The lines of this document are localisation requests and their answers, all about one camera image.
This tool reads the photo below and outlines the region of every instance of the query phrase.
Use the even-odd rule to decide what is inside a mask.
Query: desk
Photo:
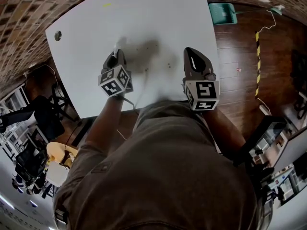
[[[61,32],[56,41],[56,32]],[[98,87],[104,61],[117,44],[132,72],[136,108],[162,99],[186,100],[183,51],[209,58],[219,80],[218,56],[207,0],[85,0],[46,30],[65,89],[80,118],[97,116],[107,101]],[[132,106],[124,102],[123,111]]]

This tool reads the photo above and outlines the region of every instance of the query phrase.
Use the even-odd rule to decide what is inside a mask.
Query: marker cube
[[[220,99],[219,81],[187,80],[184,93],[193,111],[213,110]]]
[[[122,65],[118,65],[98,76],[98,86],[111,97],[126,90],[130,76]]]

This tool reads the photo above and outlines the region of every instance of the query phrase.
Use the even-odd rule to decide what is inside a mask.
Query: white table
[[[57,162],[51,161],[48,167],[46,180],[56,187],[60,187],[66,180],[68,172],[69,169],[59,165]]]
[[[61,31],[61,39],[55,33]],[[107,96],[98,75],[115,44],[132,71],[136,108],[161,99],[186,100],[183,50],[209,58],[217,79],[218,56],[207,0],[86,0],[46,30],[65,89],[80,118],[99,115]],[[131,110],[124,103],[123,111]]]
[[[265,115],[271,115],[264,105],[261,104],[259,108]],[[287,136],[285,131],[280,134],[283,138],[283,144],[277,144],[279,153],[272,165],[275,173],[289,166],[289,164],[307,152],[307,127],[300,129],[291,136]]]

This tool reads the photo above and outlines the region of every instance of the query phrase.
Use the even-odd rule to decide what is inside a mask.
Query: wooden floor
[[[235,8],[236,11],[254,9],[243,5],[235,5]],[[291,51],[297,49],[306,52],[307,27],[287,17],[277,14],[274,16],[277,25],[270,30],[263,29],[260,33],[259,98],[269,106],[273,115],[281,115],[281,105],[292,103],[296,98],[290,78]],[[238,24],[214,27],[220,60],[221,96],[218,107],[244,137],[248,138],[263,118],[259,110],[260,101],[255,100],[257,79],[255,31],[263,26],[270,27],[274,21],[267,11],[238,14],[237,20]],[[48,63],[51,67],[55,67],[52,60]],[[50,95],[48,89],[51,90],[51,83],[54,83],[54,76],[48,67],[34,71],[26,88],[29,98],[32,99],[38,93],[46,97]],[[119,130],[126,138],[132,133],[136,117],[134,113],[122,114]],[[63,125],[66,132],[58,140],[65,143],[76,124],[65,121]],[[118,143],[124,141],[119,134],[115,140]]]

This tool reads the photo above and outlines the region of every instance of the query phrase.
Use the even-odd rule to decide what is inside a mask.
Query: white cable
[[[35,68],[34,70],[37,70],[37,69],[39,69],[39,68],[41,68],[41,67],[43,67],[43,66],[48,66],[51,70],[53,70],[54,78],[56,79],[56,82],[57,82],[57,90],[58,90],[58,92],[59,92],[59,83],[58,83],[58,80],[57,80],[56,72],[54,71],[54,69],[53,69],[51,66],[49,66],[49,65],[47,65],[47,64],[44,64],[44,65],[41,65],[41,66],[38,67],[38,68]],[[59,95],[60,95],[60,97],[61,97],[63,100],[69,99],[69,98],[64,98],[64,97],[61,95],[60,92],[59,92]]]
[[[276,21],[275,21],[275,18],[274,18],[272,11],[267,10],[267,12],[270,12],[272,14],[272,17],[273,17],[273,20],[274,20],[274,25],[271,25],[270,27],[266,27],[266,26],[262,27],[261,30],[259,31],[259,33],[262,31],[263,28],[267,28],[268,30],[270,30],[273,26],[276,26]]]
[[[257,98],[257,99],[260,100],[260,101],[265,105],[265,107],[269,110],[270,114],[272,115],[272,113],[271,113],[269,107],[268,107],[261,99],[259,99],[259,98]]]
[[[117,130],[117,132],[121,135],[121,137],[123,137],[124,138],[124,140],[127,140],[123,135],[122,135],[122,133],[120,133],[120,131],[119,130]]]
[[[126,99],[125,97],[121,97],[122,98],[122,100],[124,100],[124,101],[126,101],[126,102],[128,102],[128,103],[130,103],[131,105],[132,105],[132,107],[133,107],[133,110],[135,111],[135,113],[137,114],[137,115],[139,115],[139,113],[137,112],[137,110],[135,109],[135,105],[134,105],[134,103],[133,102],[131,102],[131,101],[129,101],[128,99]]]

